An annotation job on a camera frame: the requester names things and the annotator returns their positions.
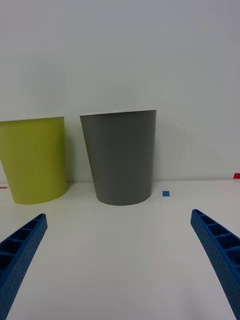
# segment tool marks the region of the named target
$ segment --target bin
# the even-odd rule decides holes
[[[96,196],[127,206],[151,196],[156,110],[80,116]]]
[[[0,122],[0,161],[15,203],[39,204],[63,195],[64,117]]]

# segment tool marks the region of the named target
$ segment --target white wall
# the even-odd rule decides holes
[[[68,178],[89,181],[77,115],[157,109],[155,179],[231,178],[239,12],[238,0],[3,0],[0,120],[65,115]]]

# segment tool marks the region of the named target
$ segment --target white table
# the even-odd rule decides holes
[[[239,200],[233,180],[156,182],[131,206],[100,203],[92,183],[37,205],[1,189],[0,241],[48,222],[8,320],[234,320],[190,219],[198,208],[240,236]]]

